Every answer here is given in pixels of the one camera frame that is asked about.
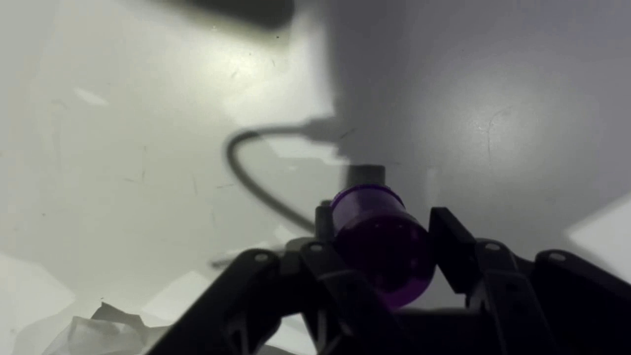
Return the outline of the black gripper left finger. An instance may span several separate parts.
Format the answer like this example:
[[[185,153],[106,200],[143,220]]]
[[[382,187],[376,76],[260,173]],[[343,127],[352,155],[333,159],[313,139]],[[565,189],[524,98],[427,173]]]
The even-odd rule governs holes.
[[[317,355],[414,355],[396,309],[333,246],[331,202],[315,234],[281,252],[250,248],[179,315],[147,355],[258,355],[287,315]]]

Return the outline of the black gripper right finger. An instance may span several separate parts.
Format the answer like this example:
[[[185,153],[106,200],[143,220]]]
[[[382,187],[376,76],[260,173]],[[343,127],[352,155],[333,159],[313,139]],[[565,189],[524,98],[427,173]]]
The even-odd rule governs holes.
[[[429,212],[435,262],[488,323],[498,355],[631,355],[631,283],[561,248],[532,260]]]

